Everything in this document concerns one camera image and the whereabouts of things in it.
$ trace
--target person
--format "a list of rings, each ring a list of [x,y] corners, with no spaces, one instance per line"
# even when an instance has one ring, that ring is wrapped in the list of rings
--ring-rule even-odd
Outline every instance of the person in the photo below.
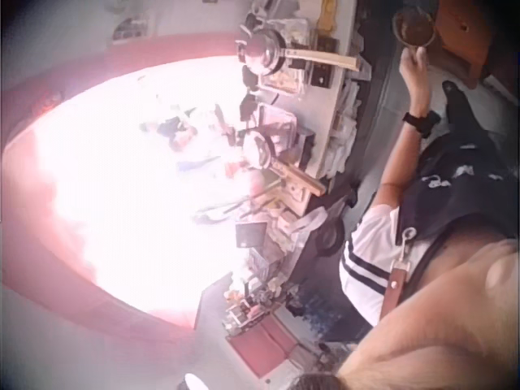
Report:
[[[421,153],[426,50],[404,49],[400,72],[413,118],[340,262],[344,292],[373,328],[335,375],[291,389],[517,388],[518,180],[451,81],[449,133]]]

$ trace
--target table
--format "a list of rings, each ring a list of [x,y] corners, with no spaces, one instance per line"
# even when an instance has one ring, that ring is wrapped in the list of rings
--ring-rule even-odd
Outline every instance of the table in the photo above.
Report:
[[[332,37],[339,41],[338,54],[347,54],[349,52],[356,16],[356,4],[356,0],[337,0],[336,30]],[[273,15],[273,19],[291,17],[294,16],[284,14],[284,10],[281,9]],[[316,134],[312,157],[305,170],[308,175],[314,178],[318,177],[323,164],[332,123],[336,116],[337,100],[342,90],[344,79],[345,69],[336,67],[332,76],[331,88],[325,89],[308,85],[303,96],[298,98],[280,94],[276,102],[277,107],[292,112],[301,126],[308,128]],[[272,93],[266,93],[265,97],[265,102],[269,102],[272,100]],[[290,207],[292,211],[299,216],[305,214],[311,195],[309,191],[304,190],[302,201],[295,201],[287,193],[279,189],[277,191],[279,199]]]

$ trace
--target bare arm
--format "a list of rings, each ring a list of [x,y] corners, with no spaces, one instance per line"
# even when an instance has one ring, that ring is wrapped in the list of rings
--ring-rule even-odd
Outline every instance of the bare arm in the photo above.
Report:
[[[401,56],[400,72],[410,94],[409,112],[415,117],[424,117],[430,110],[430,85],[428,84],[426,50],[419,48],[417,54],[408,48]],[[378,192],[370,207],[389,205],[396,208],[401,195],[414,178],[421,151],[421,136],[411,124],[404,123],[397,143],[384,168]]]

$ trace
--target wristwatch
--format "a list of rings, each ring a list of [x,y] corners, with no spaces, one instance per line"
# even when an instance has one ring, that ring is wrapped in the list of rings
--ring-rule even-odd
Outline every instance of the wristwatch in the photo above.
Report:
[[[407,112],[403,120],[414,126],[415,130],[421,134],[421,137],[426,139],[430,136],[433,127],[440,122],[440,116],[431,110],[426,118],[417,118]]]

